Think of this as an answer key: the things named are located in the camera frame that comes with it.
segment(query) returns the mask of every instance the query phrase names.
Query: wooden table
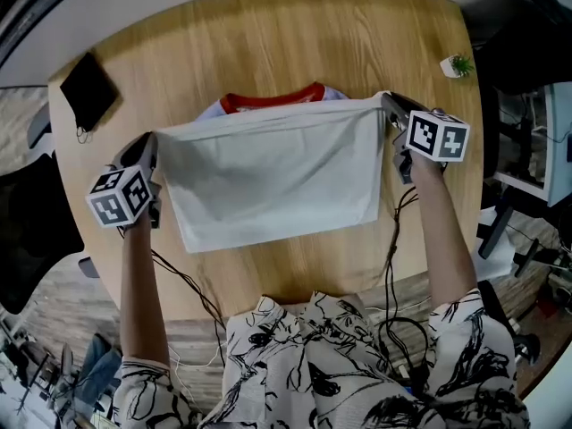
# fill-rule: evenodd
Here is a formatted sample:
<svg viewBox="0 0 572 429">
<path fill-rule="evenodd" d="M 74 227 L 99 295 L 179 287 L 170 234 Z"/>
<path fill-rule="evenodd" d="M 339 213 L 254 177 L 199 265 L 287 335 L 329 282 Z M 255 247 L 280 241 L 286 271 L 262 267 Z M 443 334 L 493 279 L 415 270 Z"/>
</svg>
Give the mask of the wooden table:
<svg viewBox="0 0 572 429">
<path fill-rule="evenodd" d="M 443 76 L 439 61 L 470 54 L 456 4 L 445 0 L 198 0 L 141 21 L 95 46 L 121 99 L 90 143 L 76 139 L 71 108 L 59 88 L 73 63 L 50 81 L 55 147 L 71 210 L 101 279 L 120 300 L 122 242 L 101 229 L 84 200 L 114 155 L 144 131 L 191 122 L 227 92 L 275 96 L 314 80 L 349 97 L 391 89 L 439 106 L 472 125 L 462 164 L 446 180 L 470 248 L 475 243 L 483 172 L 483 128 L 475 75 Z M 153 247 L 191 274 L 225 315 L 252 308 L 262 294 L 281 302 L 312 290 L 356 292 L 383 283 L 391 240 L 390 212 L 405 187 L 383 161 L 382 206 L 376 223 L 255 246 L 189 255 L 166 189 L 162 227 Z M 156 180 L 164 184 L 160 165 Z M 401 216 L 396 279 L 426 270 L 416 204 Z M 205 318 L 198 297 L 178 277 L 156 268 L 165 319 Z"/>
</svg>

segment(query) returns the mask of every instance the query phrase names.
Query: black and white patterned shirt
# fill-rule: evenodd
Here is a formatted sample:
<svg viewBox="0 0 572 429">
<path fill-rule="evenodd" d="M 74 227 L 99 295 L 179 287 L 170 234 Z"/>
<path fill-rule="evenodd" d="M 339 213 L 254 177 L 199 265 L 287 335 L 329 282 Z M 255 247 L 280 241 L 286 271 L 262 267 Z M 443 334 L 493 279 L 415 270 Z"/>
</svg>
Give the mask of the black and white patterned shirt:
<svg viewBox="0 0 572 429">
<path fill-rule="evenodd" d="M 512 339 L 478 290 L 431 313 L 429 377 L 414 397 L 389 362 L 357 296 L 315 293 L 303 312 L 262 297 L 227 326 L 223 399 L 205 428 L 527 428 Z M 169 368 L 124 359 L 115 395 L 123 428 L 197 424 Z"/>
</svg>

